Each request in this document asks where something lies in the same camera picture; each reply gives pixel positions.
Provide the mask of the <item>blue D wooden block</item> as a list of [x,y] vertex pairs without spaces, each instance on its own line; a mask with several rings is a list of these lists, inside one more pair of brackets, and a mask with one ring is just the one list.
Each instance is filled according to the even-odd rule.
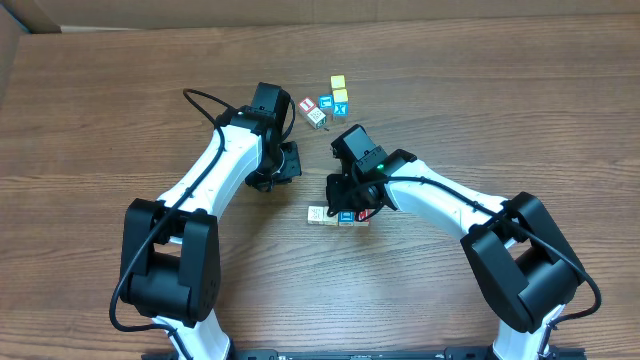
[[339,226],[353,226],[355,223],[355,213],[352,211],[341,211],[338,213]]

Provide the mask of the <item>red M wooden block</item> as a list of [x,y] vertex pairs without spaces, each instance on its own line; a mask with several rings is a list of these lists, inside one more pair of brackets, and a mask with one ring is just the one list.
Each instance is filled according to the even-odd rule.
[[357,212],[354,216],[354,225],[367,227],[370,224],[371,212],[371,209],[365,209],[361,212]]

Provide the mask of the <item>blue P wooden block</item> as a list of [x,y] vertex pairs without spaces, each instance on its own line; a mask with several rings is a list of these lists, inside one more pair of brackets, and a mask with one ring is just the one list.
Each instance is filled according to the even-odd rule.
[[339,224],[339,220],[337,216],[328,216],[324,213],[322,223],[328,226],[337,226]]

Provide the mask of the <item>plain K wooden block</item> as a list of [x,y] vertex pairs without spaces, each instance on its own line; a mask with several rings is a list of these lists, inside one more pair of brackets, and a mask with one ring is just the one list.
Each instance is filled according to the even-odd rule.
[[324,223],[325,211],[323,206],[309,206],[307,211],[307,222],[309,224],[322,225]]

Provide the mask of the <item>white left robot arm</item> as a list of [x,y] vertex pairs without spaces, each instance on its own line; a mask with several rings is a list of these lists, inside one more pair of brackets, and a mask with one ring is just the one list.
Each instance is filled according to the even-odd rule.
[[260,191],[300,175],[287,141],[287,104],[229,108],[187,174],[124,219],[119,281],[109,317],[121,332],[163,331],[171,359],[225,359],[231,340],[214,305],[221,282],[218,220],[242,184]]

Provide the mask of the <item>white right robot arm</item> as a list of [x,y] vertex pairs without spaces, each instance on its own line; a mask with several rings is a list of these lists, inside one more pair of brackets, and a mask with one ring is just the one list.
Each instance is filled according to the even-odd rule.
[[584,282],[583,265],[535,196],[486,195],[381,148],[336,150],[342,172],[327,178],[329,212],[382,207],[424,218],[460,240],[485,301],[500,319],[497,359],[548,359],[552,328]]

